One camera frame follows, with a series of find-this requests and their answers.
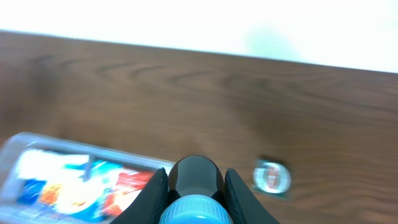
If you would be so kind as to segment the dark bottle white cap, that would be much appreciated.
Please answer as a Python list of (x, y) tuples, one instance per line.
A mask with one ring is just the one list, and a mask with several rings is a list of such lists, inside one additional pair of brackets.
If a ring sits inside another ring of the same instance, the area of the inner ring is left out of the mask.
[(169, 202), (160, 224), (231, 224), (224, 207), (224, 180), (204, 156), (179, 160), (169, 173)]

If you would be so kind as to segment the blue medicine box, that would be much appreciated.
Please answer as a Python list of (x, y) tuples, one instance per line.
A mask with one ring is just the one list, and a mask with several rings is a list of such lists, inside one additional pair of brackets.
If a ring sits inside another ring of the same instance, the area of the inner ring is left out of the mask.
[(110, 176), (120, 168), (120, 164), (98, 160), (90, 166), (87, 179), (84, 176), (65, 180), (28, 179), (17, 203), (28, 206), (33, 219), (102, 222), (108, 218), (103, 207), (110, 193)]

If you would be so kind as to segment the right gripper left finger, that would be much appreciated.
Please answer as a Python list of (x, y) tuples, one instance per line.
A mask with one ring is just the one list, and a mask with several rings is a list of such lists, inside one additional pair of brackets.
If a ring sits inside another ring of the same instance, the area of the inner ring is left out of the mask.
[(168, 176), (158, 169), (133, 203), (110, 224), (159, 224), (168, 205)]

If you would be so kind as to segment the white Panadol box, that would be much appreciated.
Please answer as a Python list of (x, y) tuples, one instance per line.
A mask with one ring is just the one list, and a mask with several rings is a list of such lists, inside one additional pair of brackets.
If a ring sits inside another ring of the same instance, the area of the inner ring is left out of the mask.
[(17, 165), (19, 179), (65, 180), (82, 178), (89, 163), (86, 154), (61, 154), (40, 149), (22, 153)]

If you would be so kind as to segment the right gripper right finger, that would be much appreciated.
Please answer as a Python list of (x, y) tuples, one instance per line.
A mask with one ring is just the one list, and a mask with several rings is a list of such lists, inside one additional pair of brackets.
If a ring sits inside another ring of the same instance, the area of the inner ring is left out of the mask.
[(234, 224), (279, 224), (234, 169), (224, 178), (224, 199)]

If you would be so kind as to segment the red Panadol ActiFast box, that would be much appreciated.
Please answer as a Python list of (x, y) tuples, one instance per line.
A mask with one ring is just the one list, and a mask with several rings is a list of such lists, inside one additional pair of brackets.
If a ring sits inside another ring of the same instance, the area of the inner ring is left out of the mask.
[(122, 167), (112, 171), (110, 193), (103, 211), (108, 216), (118, 216), (127, 209), (152, 178), (154, 172), (138, 171)]

